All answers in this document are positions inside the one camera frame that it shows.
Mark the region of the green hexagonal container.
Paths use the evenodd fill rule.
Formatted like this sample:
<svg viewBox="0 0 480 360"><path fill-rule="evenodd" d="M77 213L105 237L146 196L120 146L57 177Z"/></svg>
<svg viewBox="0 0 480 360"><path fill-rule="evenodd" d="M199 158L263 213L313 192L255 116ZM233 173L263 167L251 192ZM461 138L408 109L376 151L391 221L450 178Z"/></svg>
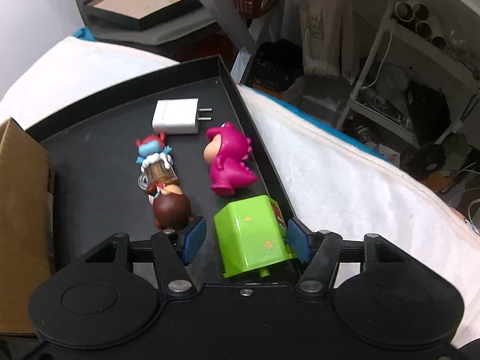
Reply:
<svg viewBox="0 0 480 360"><path fill-rule="evenodd" d="M287 225L276 201L267 195L230 202L213 217L225 278L258 271L295 257Z"/></svg>

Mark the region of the red blue mug figurine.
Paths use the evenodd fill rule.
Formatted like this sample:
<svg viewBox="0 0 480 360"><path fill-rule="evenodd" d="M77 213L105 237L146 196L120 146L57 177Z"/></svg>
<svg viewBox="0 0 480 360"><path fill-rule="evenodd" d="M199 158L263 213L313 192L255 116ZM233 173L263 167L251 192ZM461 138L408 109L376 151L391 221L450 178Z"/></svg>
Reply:
<svg viewBox="0 0 480 360"><path fill-rule="evenodd" d="M173 168L172 147L166 143L166 134L151 134L136 141L136 164L140 167L137 180L141 189L151 185L177 185L179 180Z"/></svg>

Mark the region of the pink dinosaur figurine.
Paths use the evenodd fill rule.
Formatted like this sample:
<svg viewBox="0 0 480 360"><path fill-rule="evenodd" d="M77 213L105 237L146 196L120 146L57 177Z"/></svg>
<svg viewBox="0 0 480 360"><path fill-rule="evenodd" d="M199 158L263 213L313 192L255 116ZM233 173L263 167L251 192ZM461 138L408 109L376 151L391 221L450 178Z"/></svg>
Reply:
<svg viewBox="0 0 480 360"><path fill-rule="evenodd" d="M208 144L203 158L209 164L211 190L218 196L233 196L237 189L256 182L257 176L247 166L252 152L251 139L232 123L207 130Z"/></svg>

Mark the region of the white tablecloth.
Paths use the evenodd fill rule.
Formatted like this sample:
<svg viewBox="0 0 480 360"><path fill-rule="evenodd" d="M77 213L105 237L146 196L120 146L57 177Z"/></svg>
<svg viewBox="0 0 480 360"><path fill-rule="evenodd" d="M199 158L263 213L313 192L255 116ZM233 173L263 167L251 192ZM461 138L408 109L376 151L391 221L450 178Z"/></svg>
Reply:
<svg viewBox="0 0 480 360"><path fill-rule="evenodd" d="M66 37L1 99L1 117L29 128L73 102L173 66L139 49ZM465 315L454 338L479 338L479 236L435 193L329 127L241 87L268 154L300 219L348 239L377 233L454 284Z"/></svg>

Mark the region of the grey chair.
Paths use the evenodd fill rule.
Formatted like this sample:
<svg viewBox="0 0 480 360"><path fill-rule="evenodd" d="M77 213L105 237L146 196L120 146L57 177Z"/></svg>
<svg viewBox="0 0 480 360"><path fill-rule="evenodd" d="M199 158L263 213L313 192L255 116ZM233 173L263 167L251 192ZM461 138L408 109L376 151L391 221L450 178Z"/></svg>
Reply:
<svg viewBox="0 0 480 360"><path fill-rule="evenodd" d="M217 23L238 50L246 49L252 53L257 48L256 41L230 0L199 0L202 4L199 9L143 30L126 28L90 15L85 7L87 1L76 0L76 3L85 26L98 40L159 46Z"/></svg>

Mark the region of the black tray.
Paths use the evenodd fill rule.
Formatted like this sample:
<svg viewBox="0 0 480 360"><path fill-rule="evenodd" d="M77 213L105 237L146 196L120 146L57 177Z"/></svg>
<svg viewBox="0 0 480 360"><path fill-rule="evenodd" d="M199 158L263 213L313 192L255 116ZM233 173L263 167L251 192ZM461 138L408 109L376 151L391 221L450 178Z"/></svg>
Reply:
<svg viewBox="0 0 480 360"><path fill-rule="evenodd" d="M226 125L250 138L245 165L256 178L234 198L267 195L291 219L295 211L266 140L219 57L127 80L29 127L55 175L55 266L66 267L116 233L149 240L157 233L153 198L187 197L192 212L207 223L188 271L198 283L220 283L224 267L213 218L232 199L212 191L203 152L211 144L208 129Z"/></svg>

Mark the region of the black picture frame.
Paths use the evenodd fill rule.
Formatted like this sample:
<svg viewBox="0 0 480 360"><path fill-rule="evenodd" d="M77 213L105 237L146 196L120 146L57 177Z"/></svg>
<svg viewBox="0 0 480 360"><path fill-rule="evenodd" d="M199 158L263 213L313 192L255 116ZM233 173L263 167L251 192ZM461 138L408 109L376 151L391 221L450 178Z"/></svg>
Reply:
<svg viewBox="0 0 480 360"><path fill-rule="evenodd" d="M87 0L84 12L122 28L142 31L202 7L199 0Z"/></svg>

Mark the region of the white plastic bag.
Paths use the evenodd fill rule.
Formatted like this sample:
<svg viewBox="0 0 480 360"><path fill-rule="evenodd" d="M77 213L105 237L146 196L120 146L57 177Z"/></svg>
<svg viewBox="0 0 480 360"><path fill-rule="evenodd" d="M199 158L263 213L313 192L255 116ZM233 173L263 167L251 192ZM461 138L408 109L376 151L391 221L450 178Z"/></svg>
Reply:
<svg viewBox="0 0 480 360"><path fill-rule="evenodd" d="M304 73L352 82L356 74L352 0L297 0Z"/></svg>

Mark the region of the white power adapter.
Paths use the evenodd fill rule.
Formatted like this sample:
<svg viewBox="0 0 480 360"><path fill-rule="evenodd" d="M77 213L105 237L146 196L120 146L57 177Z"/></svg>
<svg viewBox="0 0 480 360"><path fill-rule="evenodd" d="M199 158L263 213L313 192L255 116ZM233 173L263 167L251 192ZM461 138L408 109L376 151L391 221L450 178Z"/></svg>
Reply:
<svg viewBox="0 0 480 360"><path fill-rule="evenodd" d="M154 108L151 126L156 133L197 134L199 122L210 121L212 111L212 107L201 107L197 97L159 100Z"/></svg>

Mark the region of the brown round-head figurine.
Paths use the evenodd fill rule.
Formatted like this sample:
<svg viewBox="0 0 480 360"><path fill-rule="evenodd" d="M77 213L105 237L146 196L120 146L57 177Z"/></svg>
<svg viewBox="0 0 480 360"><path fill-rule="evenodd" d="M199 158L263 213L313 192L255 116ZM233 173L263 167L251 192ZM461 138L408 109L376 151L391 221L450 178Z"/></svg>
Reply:
<svg viewBox="0 0 480 360"><path fill-rule="evenodd" d="M200 219L193 213L189 198L176 184L150 184L145 193L152 205L154 225L163 233L179 232Z"/></svg>

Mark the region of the brown cardboard box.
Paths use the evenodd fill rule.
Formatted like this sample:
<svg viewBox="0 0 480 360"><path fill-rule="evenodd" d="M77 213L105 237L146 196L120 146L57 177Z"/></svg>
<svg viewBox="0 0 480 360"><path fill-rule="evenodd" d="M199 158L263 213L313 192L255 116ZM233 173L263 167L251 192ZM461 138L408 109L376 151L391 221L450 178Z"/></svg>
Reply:
<svg viewBox="0 0 480 360"><path fill-rule="evenodd" d="M14 119L1 124L1 335L34 333L27 306L51 276L50 158Z"/></svg>

